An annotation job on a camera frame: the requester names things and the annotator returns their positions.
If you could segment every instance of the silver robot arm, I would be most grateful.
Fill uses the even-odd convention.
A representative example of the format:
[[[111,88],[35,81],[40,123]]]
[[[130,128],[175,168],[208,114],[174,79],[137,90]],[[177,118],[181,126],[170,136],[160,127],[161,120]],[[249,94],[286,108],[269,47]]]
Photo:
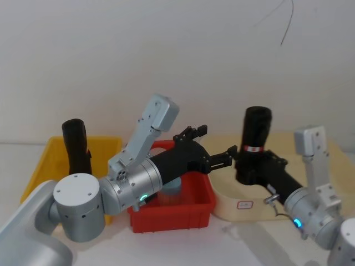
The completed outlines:
[[[50,235],[58,225],[50,218],[57,183],[39,185],[0,229],[1,266],[69,266],[73,255]]]
[[[127,147],[109,161],[107,177],[99,181],[78,173],[39,185],[0,229],[0,265],[70,266],[70,249],[50,236],[58,223],[69,239],[85,242],[101,234],[104,214],[115,215],[132,205],[137,210],[163,185],[148,152],[178,112],[170,99],[153,95]]]
[[[331,250],[328,266],[355,264],[355,219],[344,221],[341,200],[330,182],[329,152],[325,129],[307,127],[295,132],[296,151],[306,166],[308,188],[294,191],[285,211],[298,222],[302,238],[311,237]]]

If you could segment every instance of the gray bracket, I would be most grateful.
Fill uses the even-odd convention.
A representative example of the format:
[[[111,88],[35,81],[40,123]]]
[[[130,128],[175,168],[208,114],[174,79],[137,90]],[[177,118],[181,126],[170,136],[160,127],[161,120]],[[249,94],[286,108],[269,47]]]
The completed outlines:
[[[341,200],[330,182],[329,152],[323,126],[309,126],[295,131],[296,152],[306,165],[308,190],[320,207],[338,211]]]
[[[154,94],[126,148],[109,160],[108,176],[123,180],[130,168],[141,164],[161,132],[169,131],[178,113],[179,107],[173,101]]]

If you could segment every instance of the black cylindrical object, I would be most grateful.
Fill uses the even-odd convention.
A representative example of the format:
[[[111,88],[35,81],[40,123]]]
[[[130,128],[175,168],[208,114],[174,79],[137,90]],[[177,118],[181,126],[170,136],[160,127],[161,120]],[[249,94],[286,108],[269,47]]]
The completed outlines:
[[[240,152],[262,152],[271,127],[271,110],[253,106],[246,109]]]
[[[242,144],[235,165],[236,179],[244,185],[264,186],[272,194],[279,194],[278,201],[284,204],[287,197],[302,186],[286,172],[286,160],[264,150],[271,120],[269,108],[253,106],[246,110]]]
[[[269,108],[252,106],[245,111],[242,143],[235,164],[236,179],[243,185],[258,184],[255,166],[262,158],[271,120]]]
[[[264,186],[272,194],[279,194],[278,201],[281,204],[285,203],[289,195],[302,187],[285,171],[285,167],[272,157],[260,160],[256,169],[259,185]]]
[[[81,119],[71,119],[62,125],[65,148],[69,158],[69,174],[92,174],[87,133]]]

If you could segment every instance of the yellow plastic bin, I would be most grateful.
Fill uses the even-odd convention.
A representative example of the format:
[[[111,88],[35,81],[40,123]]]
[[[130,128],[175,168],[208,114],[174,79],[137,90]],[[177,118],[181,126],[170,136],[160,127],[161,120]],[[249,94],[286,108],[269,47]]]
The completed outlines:
[[[87,137],[88,149],[91,152],[91,166],[96,178],[107,174],[108,160],[117,154],[122,147],[119,137]],[[69,161],[63,137],[52,137],[42,153],[31,180],[21,197],[21,203],[41,183],[47,180],[59,181],[69,175]],[[112,217],[106,216],[106,224],[112,222]]]

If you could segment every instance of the beige curved tray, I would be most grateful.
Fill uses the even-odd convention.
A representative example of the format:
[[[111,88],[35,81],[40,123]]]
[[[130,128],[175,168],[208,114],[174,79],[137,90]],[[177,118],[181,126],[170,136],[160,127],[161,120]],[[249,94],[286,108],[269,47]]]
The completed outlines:
[[[206,136],[201,144],[209,154],[225,151],[232,145],[239,146],[240,136]],[[333,141],[328,143],[330,152],[331,182],[342,199],[342,213],[354,214],[355,210],[355,167],[350,159]],[[305,166],[301,156],[295,152],[292,132],[274,132],[268,137],[266,149],[288,160],[287,172],[306,186]],[[228,221],[261,221],[282,219],[275,217],[274,210],[263,203],[270,194],[261,186],[244,186],[235,180],[234,165],[209,174],[216,194],[214,214]],[[277,203],[279,212],[283,207]]]

